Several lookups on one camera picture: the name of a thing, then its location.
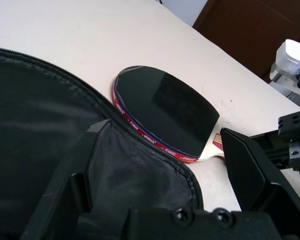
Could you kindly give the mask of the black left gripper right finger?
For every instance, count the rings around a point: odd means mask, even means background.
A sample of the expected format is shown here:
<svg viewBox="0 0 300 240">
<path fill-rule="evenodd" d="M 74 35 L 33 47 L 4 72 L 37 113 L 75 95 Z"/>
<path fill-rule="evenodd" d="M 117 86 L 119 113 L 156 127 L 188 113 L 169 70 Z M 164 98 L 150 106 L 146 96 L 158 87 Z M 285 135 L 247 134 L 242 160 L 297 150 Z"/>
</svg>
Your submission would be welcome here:
<svg viewBox="0 0 300 240">
<path fill-rule="evenodd" d="M 228 177 L 240 208 L 268 214 L 282 236 L 300 239 L 300 197 L 260 145 L 223 128 L 221 138 Z"/>
</svg>

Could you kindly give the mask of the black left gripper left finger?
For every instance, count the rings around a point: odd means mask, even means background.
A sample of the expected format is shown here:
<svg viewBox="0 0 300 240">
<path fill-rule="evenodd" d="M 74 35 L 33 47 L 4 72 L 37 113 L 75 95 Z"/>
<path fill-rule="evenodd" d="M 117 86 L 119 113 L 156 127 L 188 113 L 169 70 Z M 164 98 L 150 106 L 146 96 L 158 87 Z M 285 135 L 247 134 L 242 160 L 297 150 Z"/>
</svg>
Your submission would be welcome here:
<svg viewBox="0 0 300 240">
<path fill-rule="evenodd" d="M 91 212 L 107 159 L 111 122 L 90 126 L 59 162 L 22 240 L 72 240 L 82 214 Z"/>
</svg>

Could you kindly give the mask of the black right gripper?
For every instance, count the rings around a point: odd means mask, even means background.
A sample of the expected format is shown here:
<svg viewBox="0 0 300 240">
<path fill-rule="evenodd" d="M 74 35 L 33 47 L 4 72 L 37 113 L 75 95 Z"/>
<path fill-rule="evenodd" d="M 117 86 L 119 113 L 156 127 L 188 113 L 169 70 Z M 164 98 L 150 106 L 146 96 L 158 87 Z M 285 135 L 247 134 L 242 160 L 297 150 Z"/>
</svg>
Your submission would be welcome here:
<svg viewBox="0 0 300 240">
<path fill-rule="evenodd" d="M 278 119 L 278 129 L 250 137 L 280 170 L 300 174 L 300 111 Z"/>
</svg>

